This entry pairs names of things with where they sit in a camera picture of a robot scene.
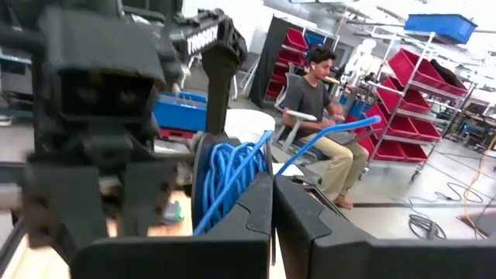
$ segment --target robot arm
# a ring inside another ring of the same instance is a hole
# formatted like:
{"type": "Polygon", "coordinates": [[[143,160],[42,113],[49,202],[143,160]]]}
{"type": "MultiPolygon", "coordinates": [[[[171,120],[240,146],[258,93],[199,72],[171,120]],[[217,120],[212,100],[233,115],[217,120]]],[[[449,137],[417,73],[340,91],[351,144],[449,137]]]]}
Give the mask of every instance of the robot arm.
{"type": "Polygon", "coordinates": [[[35,152],[19,182],[29,241],[52,246],[66,261],[108,237],[99,176],[115,176],[121,184],[113,190],[118,234],[145,236],[157,208],[167,203],[171,189],[164,182],[178,160],[192,160],[150,152],[153,88],[170,88],[181,76],[181,61],[202,53],[209,77],[207,132],[219,134],[229,83],[246,57],[244,39],[220,10],[174,18],[156,36],[128,24],[111,9],[118,3],[110,2],[88,0],[69,9],[51,1],[15,2],[30,29],[0,26],[1,45],[33,55],[35,152]]]}

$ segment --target red storage bin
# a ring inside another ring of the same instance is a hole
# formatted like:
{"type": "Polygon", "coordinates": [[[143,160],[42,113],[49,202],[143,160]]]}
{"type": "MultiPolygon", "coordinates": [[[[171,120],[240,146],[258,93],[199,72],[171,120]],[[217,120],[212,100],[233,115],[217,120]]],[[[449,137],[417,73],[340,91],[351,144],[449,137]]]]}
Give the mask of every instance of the red storage bin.
{"type": "Polygon", "coordinates": [[[357,120],[358,120],[358,119],[357,119],[357,118],[355,118],[353,115],[348,115],[348,116],[346,117],[346,119],[344,119],[344,122],[345,122],[345,123],[350,123],[350,122],[355,122],[355,121],[357,121],[357,120]]]}
{"type": "Polygon", "coordinates": [[[267,98],[277,98],[281,93],[283,87],[284,85],[278,82],[269,83],[269,86],[267,86],[267,98]]]}
{"type": "Polygon", "coordinates": [[[282,83],[286,85],[286,73],[288,72],[288,68],[282,66],[275,66],[272,71],[272,77],[270,79],[272,81],[282,83]]]}
{"type": "MultiPolygon", "coordinates": [[[[389,67],[391,67],[401,85],[406,85],[419,58],[420,57],[415,53],[400,49],[400,51],[388,61],[389,67]]],[[[426,59],[422,59],[422,62],[420,62],[413,80],[441,90],[446,87],[446,82],[426,59]]]]}
{"type": "Polygon", "coordinates": [[[423,140],[426,142],[435,142],[441,140],[441,134],[437,131],[436,127],[432,123],[417,119],[410,119],[410,121],[412,121],[413,126],[417,130],[417,140],[423,140]]]}
{"type": "Polygon", "coordinates": [[[288,65],[293,63],[295,66],[302,66],[304,61],[301,54],[291,52],[289,50],[281,50],[277,56],[277,62],[288,65]]]}
{"type": "MultiPolygon", "coordinates": [[[[359,142],[359,144],[369,152],[369,156],[372,156],[374,147],[377,145],[377,143],[378,141],[375,136],[369,136],[359,142]]],[[[404,161],[405,154],[403,153],[403,150],[401,149],[399,143],[390,140],[383,140],[381,145],[379,146],[379,149],[377,150],[377,153],[372,159],[404,161]]]]}
{"type": "MultiPolygon", "coordinates": [[[[403,91],[405,89],[394,77],[389,77],[382,82],[382,85],[397,91],[403,91]]],[[[394,108],[396,108],[396,105],[398,104],[401,96],[399,94],[396,94],[396,92],[389,91],[383,88],[377,88],[377,93],[381,97],[381,100],[384,102],[387,112],[391,113],[394,108]]],[[[428,112],[431,109],[429,104],[425,101],[424,97],[422,97],[420,92],[416,91],[415,89],[408,89],[406,91],[405,97],[401,101],[399,108],[418,113],[428,112]]]]}
{"type": "Polygon", "coordinates": [[[303,32],[294,28],[289,28],[286,32],[286,40],[284,41],[284,45],[301,51],[307,51],[308,49],[307,42],[303,37],[303,32]]]}
{"type": "Polygon", "coordinates": [[[444,92],[448,92],[456,96],[463,96],[468,93],[468,89],[465,87],[465,85],[463,85],[461,81],[459,84],[457,83],[456,86],[446,83],[440,89],[444,92]]]}
{"type": "MultiPolygon", "coordinates": [[[[389,120],[389,113],[386,110],[386,107],[384,105],[377,103],[374,106],[372,106],[367,112],[365,112],[365,115],[368,117],[374,116],[374,115],[379,115],[382,119],[379,123],[371,125],[372,129],[380,129],[381,131],[377,132],[377,136],[380,136],[384,133],[384,128],[388,125],[388,120],[389,120]]],[[[389,127],[387,134],[389,136],[399,136],[402,138],[414,138],[417,137],[419,134],[417,133],[417,130],[415,130],[415,127],[412,125],[412,122],[410,119],[396,115],[391,121],[391,126],[389,127]]]]}
{"type": "Polygon", "coordinates": [[[412,143],[400,143],[400,147],[405,155],[405,162],[422,163],[427,161],[427,154],[425,154],[422,146],[412,143]]]}

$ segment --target blue storage container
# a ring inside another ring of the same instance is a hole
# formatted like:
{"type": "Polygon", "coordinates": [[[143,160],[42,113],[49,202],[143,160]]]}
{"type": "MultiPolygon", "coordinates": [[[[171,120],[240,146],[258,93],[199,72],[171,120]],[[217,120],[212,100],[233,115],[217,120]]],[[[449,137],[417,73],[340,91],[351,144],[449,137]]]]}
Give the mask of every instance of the blue storage container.
{"type": "MultiPolygon", "coordinates": [[[[344,96],[341,96],[341,98],[339,99],[339,103],[341,105],[346,105],[346,101],[348,101],[348,98],[344,96]]],[[[365,117],[364,113],[367,112],[369,109],[370,109],[370,105],[367,105],[364,102],[354,101],[353,104],[351,105],[348,115],[351,115],[356,119],[362,119],[365,117]]]]}
{"type": "Polygon", "coordinates": [[[477,24],[462,15],[409,15],[405,30],[419,32],[435,32],[452,40],[454,43],[467,43],[477,24]]]}
{"type": "Polygon", "coordinates": [[[163,93],[153,114],[161,128],[205,131],[207,98],[187,92],[181,92],[179,97],[174,93],[163,93]]]}
{"type": "Polygon", "coordinates": [[[305,34],[305,41],[307,42],[307,45],[308,45],[308,51],[310,51],[312,46],[324,44],[324,38],[323,37],[313,36],[310,34],[305,34]]]}

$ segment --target ceiling light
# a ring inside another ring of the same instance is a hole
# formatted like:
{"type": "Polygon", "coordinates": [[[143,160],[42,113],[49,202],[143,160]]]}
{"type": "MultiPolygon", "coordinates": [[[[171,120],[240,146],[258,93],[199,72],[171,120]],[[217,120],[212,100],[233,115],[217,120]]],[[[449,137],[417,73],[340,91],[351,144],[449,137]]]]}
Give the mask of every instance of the ceiling light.
{"type": "Polygon", "coordinates": [[[289,0],[293,4],[315,3],[316,0],[289,0]]]}
{"type": "Polygon", "coordinates": [[[358,2],[358,1],[359,0],[317,0],[317,2],[327,3],[327,4],[348,3],[348,2],[358,2]]]}

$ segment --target coiled blue ethernet cable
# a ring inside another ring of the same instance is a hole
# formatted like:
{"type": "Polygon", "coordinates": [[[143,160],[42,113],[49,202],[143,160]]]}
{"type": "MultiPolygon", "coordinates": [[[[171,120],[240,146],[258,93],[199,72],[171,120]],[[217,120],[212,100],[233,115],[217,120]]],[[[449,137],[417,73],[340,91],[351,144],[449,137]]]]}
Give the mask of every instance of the coiled blue ethernet cable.
{"type": "MultiPolygon", "coordinates": [[[[277,174],[284,173],[298,157],[324,135],[336,131],[358,129],[380,121],[381,117],[373,116],[322,130],[313,140],[305,144],[298,153],[290,158],[277,174]]],[[[204,215],[193,232],[194,236],[209,231],[227,215],[255,179],[255,176],[261,171],[267,171],[267,162],[261,148],[271,137],[272,132],[265,132],[256,144],[244,143],[238,147],[233,147],[227,143],[221,143],[214,146],[210,156],[210,168],[203,184],[201,209],[204,215]]]]}

